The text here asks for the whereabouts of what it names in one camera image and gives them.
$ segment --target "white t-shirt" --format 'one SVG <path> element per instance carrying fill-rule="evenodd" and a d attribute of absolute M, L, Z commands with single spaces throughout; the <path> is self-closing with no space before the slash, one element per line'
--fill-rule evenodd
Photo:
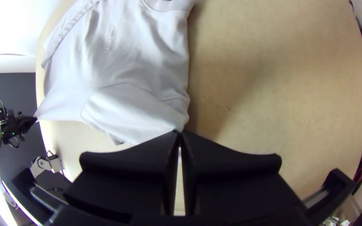
<path fill-rule="evenodd" d="M 139 144 L 188 122 L 194 0 L 78 0 L 45 43 L 39 120 L 81 121 Z"/>

